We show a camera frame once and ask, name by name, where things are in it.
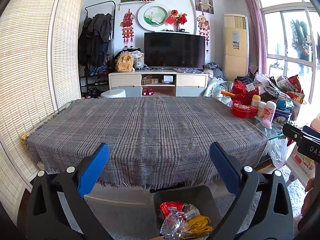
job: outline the plaid tablecloth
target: plaid tablecloth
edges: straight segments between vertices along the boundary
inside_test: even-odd
[[[106,143],[110,158],[99,177],[102,185],[161,188],[214,179],[214,141],[255,166],[267,137],[214,98],[109,98],[72,103],[31,134],[27,145],[36,163],[56,172]]]

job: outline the gray trash bin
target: gray trash bin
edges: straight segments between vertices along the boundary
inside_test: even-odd
[[[210,223],[208,225],[212,226],[213,229],[215,229],[215,227],[221,221],[221,216],[217,209],[216,203],[214,202],[211,191],[209,187],[205,185],[158,191],[153,194],[158,236],[160,235],[160,228],[164,221],[160,204],[168,201],[178,201],[186,204],[193,204],[199,209],[201,215],[209,217]]]

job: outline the human hand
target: human hand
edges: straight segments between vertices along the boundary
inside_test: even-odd
[[[304,217],[305,214],[308,212],[310,206],[311,206],[311,192],[313,185],[315,183],[315,179],[309,179],[305,192],[308,192],[306,197],[304,198],[303,206],[301,208],[301,215]]]

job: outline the standing air conditioner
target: standing air conditioner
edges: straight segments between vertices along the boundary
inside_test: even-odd
[[[249,66],[248,18],[240,14],[224,15],[224,66],[226,78],[247,76]]]

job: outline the black television screen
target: black television screen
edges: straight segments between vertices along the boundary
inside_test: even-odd
[[[205,38],[186,33],[145,33],[144,53],[148,67],[203,68]]]

